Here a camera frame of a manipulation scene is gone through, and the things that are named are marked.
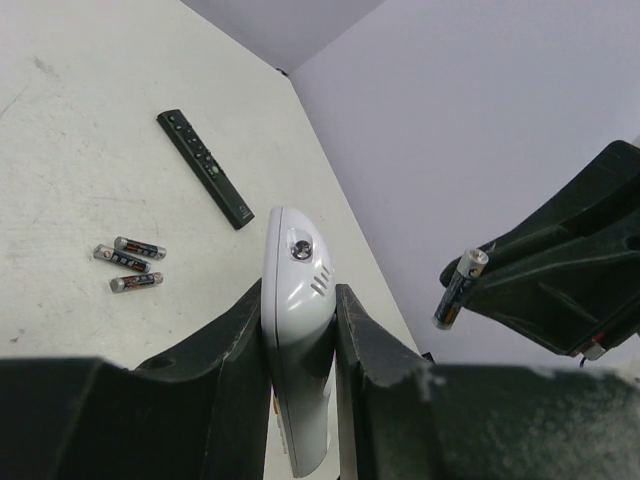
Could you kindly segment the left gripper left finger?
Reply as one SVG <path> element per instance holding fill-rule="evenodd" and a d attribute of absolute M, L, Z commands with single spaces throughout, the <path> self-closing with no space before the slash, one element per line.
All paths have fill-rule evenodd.
<path fill-rule="evenodd" d="M 261 288 L 129 370 L 96 357 L 1 363 L 5 479 L 259 479 L 271 383 Z"/>

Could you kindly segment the white remote control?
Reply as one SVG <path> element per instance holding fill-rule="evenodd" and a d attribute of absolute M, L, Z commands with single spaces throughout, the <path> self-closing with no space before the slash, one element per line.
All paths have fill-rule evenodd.
<path fill-rule="evenodd" d="M 293 207 L 273 208 L 260 320 L 278 426 L 295 478 L 313 473 L 329 449 L 336 305 L 334 269 L 319 230 Z"/>

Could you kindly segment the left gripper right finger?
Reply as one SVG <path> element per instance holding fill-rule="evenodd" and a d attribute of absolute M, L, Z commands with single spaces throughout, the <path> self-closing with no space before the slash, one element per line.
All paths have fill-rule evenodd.
<path fill-rule="evenodd" d="M 639 386 L 605 369 L 441 365 L 336 289 L 344 479 L 635 479 Z"/>

